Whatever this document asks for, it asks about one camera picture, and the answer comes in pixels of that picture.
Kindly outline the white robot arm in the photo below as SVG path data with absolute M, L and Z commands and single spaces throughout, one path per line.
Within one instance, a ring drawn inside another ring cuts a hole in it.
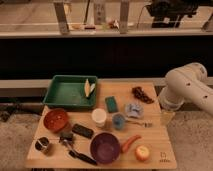
M 190 100 L 197 107 L 213 116 L 213 88 L 207 86 L 207 70 L 201 63 L 189 63 L 174 68 L 165 75 L 166 86 L 158 95 L 163 108 L 161 124 L 166 126 L 175 112 Z

